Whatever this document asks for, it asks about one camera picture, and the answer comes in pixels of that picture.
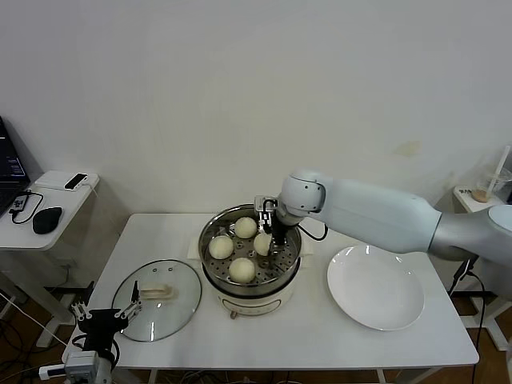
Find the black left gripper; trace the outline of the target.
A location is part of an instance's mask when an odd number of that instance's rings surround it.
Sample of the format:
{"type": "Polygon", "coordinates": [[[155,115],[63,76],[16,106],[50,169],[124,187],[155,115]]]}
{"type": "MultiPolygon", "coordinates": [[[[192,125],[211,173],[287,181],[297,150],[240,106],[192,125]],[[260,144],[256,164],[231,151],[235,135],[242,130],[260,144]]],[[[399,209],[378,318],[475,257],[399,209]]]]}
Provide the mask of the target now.
{"type": "Polygon", "coordinates": [[[70,308],[78,321],[78,328],[85,335],[82,349],[84,351],[111,352],[114,336],[128,327],[142,310],[138,281],[134,282],[129,305],[123,310],[100,309],[89,311],[90,296],[94,291],[94,281],[80,293],[70,308]]]}

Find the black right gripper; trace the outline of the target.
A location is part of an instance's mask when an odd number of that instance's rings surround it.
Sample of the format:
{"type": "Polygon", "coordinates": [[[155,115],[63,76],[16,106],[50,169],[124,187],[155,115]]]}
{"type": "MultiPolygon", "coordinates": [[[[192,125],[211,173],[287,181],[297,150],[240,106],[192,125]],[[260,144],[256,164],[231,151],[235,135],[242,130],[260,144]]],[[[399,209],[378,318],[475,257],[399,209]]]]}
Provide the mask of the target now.
{"type": "Polygon", "coordinates": [[[270,234],[272,236],[272,254],[279,254],[287,251],[288,241],[286,239],[286,233],[288,231],[288,226],[279,220],[275,210],[272,210],[271,212],[258,212],[258,231],[262,234],[270,234]]]}

